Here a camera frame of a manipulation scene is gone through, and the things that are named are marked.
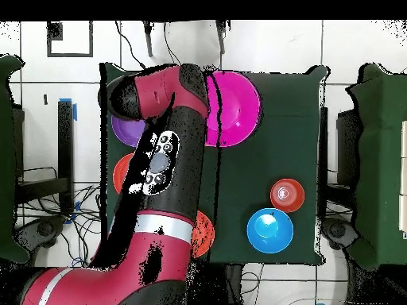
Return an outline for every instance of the blue bowl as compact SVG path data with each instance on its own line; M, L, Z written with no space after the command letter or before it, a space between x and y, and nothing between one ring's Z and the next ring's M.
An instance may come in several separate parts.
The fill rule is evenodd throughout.
M262 253L279 253L293 239L294 227L289 216L276 208L263 208L247 224L250 244Z

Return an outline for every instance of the black cable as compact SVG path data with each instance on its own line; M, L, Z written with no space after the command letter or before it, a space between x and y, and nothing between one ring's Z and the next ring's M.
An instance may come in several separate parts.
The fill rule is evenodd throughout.
M75 260L75 258L72 256L72 254L71 254L71 250L70 250L70 245L69 245L69 241L68 241L68 239L65 237L65 235L63 234L63 233L61 233L61 236L64 238L64 240L65 240L65 242L67 242L67 245L68 245L68 254L69 254L69 256L70 256L70 258L71 259L73 259L73 260Z
M258 281L258 293L260 292L260 280L262 279L263 269L264 269L264 263L262 265L262 270L260 271L260 275L258 276L258 278L259 278L259 281ZM256 303L258 302L258 293L256 295L256 300L254 301L254 305L256 305Z
M334 170L331 170L331 169L329 169L329 168L327 168L327 171L328 172L334 172L334 173L338 173L338 171L334 171Z
M131 56L138 62L138 64L140 64L140 67L142 67L143 70L144 70L144 69L145 69L145 65L144 65L142 62L140 62L140 61L136 58L136 56L134 56L134 54L133 54L133 47L131 46L130 41L127 39L127 37L125 37L122 33L120 33L120 28L118 27L118 22L115 21L114 23L116 24L116 28L117 28L117 30L118 30L118 35L120 35L123 39L125 39L126 42L127 42L127 44L129 45Z
M96 206L98 207L99 212L100 212L100 194L96 195Z
M171 48L169 47L169 43L167 42L167 33L166 33L166 31L165 31L165 26L166 26L166 22L164 22L164 39L165 39L165 43L167 44L167 49L169 50L169 55L171 56L171 60L172 60L173 63L175 63L175 62L174 62L174 59L173 59L173 57L172 57L172 55L174 55L174 57L175 57L176 60L178 61L178 64L181 65L180 60L178 60L178 57L176 57L176 55L172 52Z
M86 199L88 199L88 198L96 191L97 188L95 188L95 189L93 189L93 191L91 191L91 187L92 187L92 186L83 189L83 191L86 190L87 192L86 192L86 194L85 194L85 196L84 196L82 202L80 203L80 205L81 205ZM45 200L46 200L46 201L49 201L49 202L51 202L51 203L55 203L55 204L57 204L57 205L59 206L59 204L58 204L58 202L55 200L55 198L54 198L54 201L48 200L48 199L45 199ZM37 201L38 201L38 203L40 204L41 209L38 209L38 208L36 208L36 207L34 207L34 206L32 206L31 204L28 203L29 206L31 207L31 209L33 209L33 210L42 210L42 211L44 211L44 212L46 212L46 213L48 213L48 214L60 214L60 212L58 213L58 212L51 211L50 209L46 209L40 199L38 199ZM94 234L100 234L100 233L97 233L97 232L93 232L92 230L89 229L90 226L91 226L91 224L92 224L94 221L100 221L100 218L95 217L95 216L94 216L93 218L88 218L87 216L84 215L84 214L94 214L94 213L97 213L97 212L94 212L94 211L84 212L83 209L82 209L81 212L79 212L79 213L74 213L74 214L77 214L77 216L83 216L83 217L85 217L85 218L87 219L87 221L84 223L84 225L80 225L80 224L72 217L74 214L71 214L70 216L67 216L67 218L73 222L73 224L74 224L74 226L75 226L75 229L76 229L76 232L77 232L77 234L78 234L78 254L79 254L79 259L80 259L79 262L81 263L82 267L86 267L86 266L88 265L87 259L88 259L88 257L89 257L89 248L88 248L87 243L86 243L86 241L85 241L85 239L84 239L84 236L82 237L82 235L81 235L81 233L80 233L81 230L85 227L85 225L87 224L87 222L91 221L91 223L89 224L89 226L86 228L85 235L86 235L87 232L91 232L91 233L94 233ZM81 256L81 249L80 249L80 244L81 244L81 242L82 242L82 247L83 247L84 258L82 258L82 256ZM72 257L72 254L71 254L71 252L70 252L70 245L69 245L69 243L68 243L68 254L69 254L69 256L70 256L74 261L77 260L77 259L75 259L75 258Z
M89 188L89 186L88 186L88 187L85 187L85 188L81 188L81 189L79 189L79 190L75 190L75 192L77 192L77 193L75 194L75 197L77 197L80 193L82 193L83 191L87 190L88 188ZM95 187L95 189L96 189L96 190L100 189L100 185L98 185L97 187Z
M222 37L222 41L223 41L223 43L224 43L224 41L225 41L225 38L226 38L226 30L225 30L225 36L224 36L224 37ZM219 69L220 69L220 70L222 70L222 50L220 51L220 62L219 62Z
M247 274L252 274L252 275L254 275L256 278L257 278L257 283L256 283L256 286L253 288L253 289L251 289L251 290L249 290L249 291L244 291L244 292L242 292L242 295L245 295L245 294L248 294L248 293L250 293L250 292L253 292L254 290L256 290L257 288L258 288L258 286L260 285L260 279L258 278L258 276L254 273L254 272L244 272L243 274L242 274L242 277L243 276L245 276L245 275L247 275Z

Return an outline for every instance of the purple bowl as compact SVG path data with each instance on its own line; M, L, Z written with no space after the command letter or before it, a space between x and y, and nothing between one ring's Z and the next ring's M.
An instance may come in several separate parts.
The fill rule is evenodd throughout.
M123 121L111 116L111 128L116 137L124 144L137 147L138 141L144 132L144 121Z

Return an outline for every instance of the orange bowl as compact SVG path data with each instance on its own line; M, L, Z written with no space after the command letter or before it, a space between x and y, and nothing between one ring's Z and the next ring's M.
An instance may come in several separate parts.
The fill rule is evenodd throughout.
M126 178L127 170L129 169L130 159L133 158L134 153L125 155L121 160L118 161L116 166L114 166L113 171L113 185L114 189L120 194L122 190L123 181Z
M192 256L198 258L211 248L215 240L215 229L211 220L198 210L196 226L192 231Z

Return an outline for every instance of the floor tile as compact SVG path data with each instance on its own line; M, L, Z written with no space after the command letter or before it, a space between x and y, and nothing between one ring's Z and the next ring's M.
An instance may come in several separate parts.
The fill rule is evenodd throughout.
M220 47L215 20L167 23L165 31L168 45L181 63L198 64L202 68L210 64L219 66ZM174 61L171 60L163 23L154 23L151 32L153 57L148 55L144 25L141 21L123 21L122 34L131 43L134 56L146 67L177 63L175 57ZM141 70L138 62L131 56L125 39L122 39L122 67Z
M73 42L75 38L72 36L88 35L88 27L85 29L83 22L75 25L73 21L62 23L67 41L57 41L59 50L78 52L83 49ZM21 36L21 58L25 61L23 82L98 82L99 63L120 63L120 36L114 21L93 22L93 57L47 57L46 22L22 22Z
M399 195L398 221L399 229L407 233L407 196Z
M318 280L347 280L347 259L342 250L334 250L325 237L320 238L320 253L325 258L322 265L317 266Z
M0 22L0 55L10 54L20 56L20 22ZM20 82L20 71L10 77L11 82Z
M321 24L321 20L257 21L256 49L251 50L256 71L302 74L321 64Z
M248 280L256 280L256 276L260 277L260 271L262 270L262 264L260 263L247 263L242 270L242 278Z
M351 96L345 91L347 86L326 86L325 106L328 108L328 169L338 171L338 113L354 108ZM336 173L328 172L328 182L336 183Z
M98 84L22 84L25 168L58 169L58 101L71 98L77 107L73 122L74 181L100 181L98 90Z
M401 183L400 193L407 195L407 158L401 158Z
M331 69L328 83L356 83L365 63L391 72L407 67L406 29L402 22L324 20L323 62Z
M314 280L316 267L303 264L266 264L262 280Z
M318 282L316 285L317 303L344 305L347 297L347 282Z
M314 305L315 281L268 281L260 283L256 305ZM245 305L254 305L256 295L244 296Z
M258 295L258 287L255 281L242 280L241 294L244 305L254 305Z
M305 73L320 64L321 21L232 20L223 69Z

